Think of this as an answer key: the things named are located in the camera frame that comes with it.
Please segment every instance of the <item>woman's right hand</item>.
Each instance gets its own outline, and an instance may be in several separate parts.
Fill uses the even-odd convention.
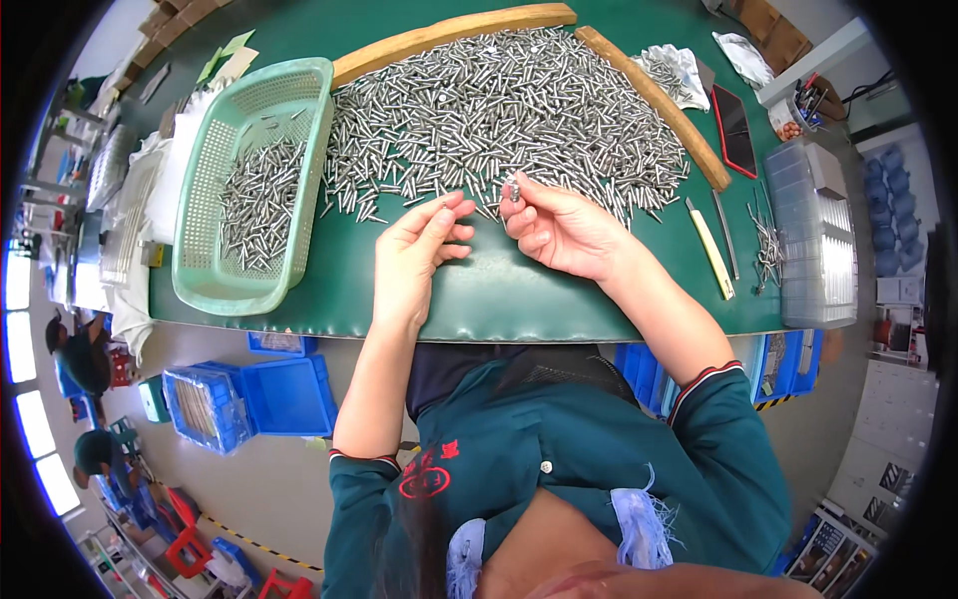
[[[523,254],[600,285],[616,276],[638,243],[618,220],[581,194],[515,178],[519,200],[501,198],[499,213]]]

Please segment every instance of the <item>woman's left hand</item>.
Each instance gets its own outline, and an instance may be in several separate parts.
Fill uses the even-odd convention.
[[[453,258],[472,250],[464,242],[475,230],[456,224],[475,210],[475,202],[452,192],[413,208],[376,240],[373,325],[403,327],[418,333],[429,315],[432,275]]]

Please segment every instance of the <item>red phone case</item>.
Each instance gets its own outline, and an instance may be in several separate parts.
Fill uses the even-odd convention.
[[[722,158],[723,161],[725,161],[725,164],[727,164],[728,166],[732,167],[733,169],[735,169],[735,170],[738,171],[739,173],[744,174],[745,176],[747,176],[747,177],[750,178],[750,179],[757,179],[757,178],[759,178],[759,176],[758,176],[757,174],[752,174],[752,173],[750,173],[749,171],[743,169],[742,167],[740,167],[739,165],[735,164],[734,162],[732,162],[731,160],[728,159],[728,150],[725,148],[725,131],[724,131],[724,129],[722,129],[722,126],[721,126],[721,114],[719,114],[719,100],[716,98],[716,87],[719,87],[719,86],[713,84],[713,85],[712,85],[712,91],[711,91],[710,93],[712,94],[712,108],[716,111],[716,122],[718,123],[718,140],[721,142],[721,158]],[[736,96],[736,95],[733,94],[732,92],[728,91],[728,90],[725,89],[724,87],[722,87],[721,90],[724,91],[725,93],[727,93],[729,96],[732,96],[733,98],[735,98],[736,100],[738,100],[739,102],[741,102],[741,98],[739,98],[738,96]],[[748,117],[747,117],[747,116],[745,117],[745,124],[748,125]],[[754,148],[752,149],[752,157],[753,157],[753,158],[755,157],[755,149],[754,149]],[[755,161],[755,165],[756,165],[755,170],[756,170],[756,171],[758,170],[758,164],[759,164],[759,163],[758,163],[758,160],[756,160],[756,161]]]

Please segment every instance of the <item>green plastic basket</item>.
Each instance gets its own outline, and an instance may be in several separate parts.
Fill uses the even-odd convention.
[[[300,58],[251,73],[213,100],[190,155],[173,242],[173,289],[185,304],[222,316],[262,314],[275,310],[303,279],[332,125],[331,82],[329,60]],[[267,114],[275,119],[261,118]],[[272,123],[280,126],[267,129]],[[281,137],[307,140],[286,252],[273,258],[265,272],[242,270],[235,254],[220,258],[219,196],[247,125],[244,150]]]

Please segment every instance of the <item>red embroidered logo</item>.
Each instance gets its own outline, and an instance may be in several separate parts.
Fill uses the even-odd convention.
[[[450,458],[459,455],[457,442],[443,445],[441,458]],[[432,449],[422,454],[419,460],[414,459],[402,470],[402,482],[399,492],[408,499],[432,497],[449,486],[451,477],[445,468],[432,466]]]
[[[459,455],[459,439],[455,439],[452,443],[443,444],[443,455],[440,455],[440,459],[449,459]]]

